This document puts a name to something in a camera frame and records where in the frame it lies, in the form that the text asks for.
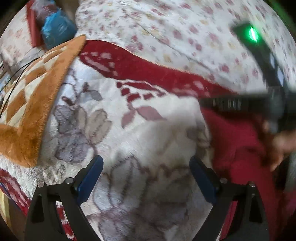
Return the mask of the person's right hand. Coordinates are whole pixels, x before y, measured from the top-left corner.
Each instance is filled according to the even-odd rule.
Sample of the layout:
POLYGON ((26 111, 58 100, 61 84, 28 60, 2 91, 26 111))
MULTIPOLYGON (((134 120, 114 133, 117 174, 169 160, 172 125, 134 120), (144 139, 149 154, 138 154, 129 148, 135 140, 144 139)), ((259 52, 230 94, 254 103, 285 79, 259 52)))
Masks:
POLYGON ((282 131, 276 134, 270 132, 270 124, 264 120, 262 130, 269 154, 269 168, 273 172, 284 159, 295 151, 295 130, 282 131))

